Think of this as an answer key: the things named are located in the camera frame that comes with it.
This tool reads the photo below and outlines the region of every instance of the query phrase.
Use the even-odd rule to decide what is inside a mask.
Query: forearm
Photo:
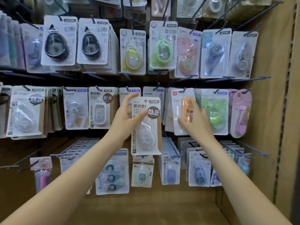
[[[243,225],[291,224],[243,173],[214,138],[197,140],[209,157]]]
[[[122,145],[104,136],[73,166],[10,215],[6,224],[64,224],[95,182],[105,163]]]

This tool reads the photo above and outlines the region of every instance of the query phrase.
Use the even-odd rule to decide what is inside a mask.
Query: hand
[[[199,143],[203,143],[207,140],[215,140],[212,133],[209,120],[206,116],[206,109],[200,109],[195,100],[190,99],[189,104],[193,109],[193,121],[188,123],[183,118],[178,118],[178,123],[184,128],[188,134]]]
[[[131,93],[124,97],[120,108],[115,114],[111,127],[107,132],[107,135],[112,137],[111,139],[118,140],[120,144],[123,144],[124,140],[132,134],[133,129],[141,124],[144,117],[148,114],[148,110],[144,110],[138,113],[134,118],[128,117],[132,112],[131,106],[128,107],[128,102],[138,95],[139,93]]]

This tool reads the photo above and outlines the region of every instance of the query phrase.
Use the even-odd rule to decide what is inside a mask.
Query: black correction tape
[[[65,38],[55,29],[53,25],[49,28],[49,33],[45,44],[45,53],[54,59],[64,60],[69,55],[68,45]]]
[[[97,59],[100,56],[100,45],[96,36],[85,27],[82,39],[82,52],[91,59]]]

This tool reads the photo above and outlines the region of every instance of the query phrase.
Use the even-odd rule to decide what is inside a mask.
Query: person's right arm
[[[205,109],[193,104],[193,121],[179,124],[198,142],[212,162],[223,188],[243,225],[291,224],[227,155],[213,136]]]

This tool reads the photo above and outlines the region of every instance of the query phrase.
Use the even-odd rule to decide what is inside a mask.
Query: person's left arm
[[[23,204],[1,225],[64,224],[85,196],[106,162],[119,150],[147,110],[128,118],[128,102],[138,93],[126,96],[107,134],[68,170]]]

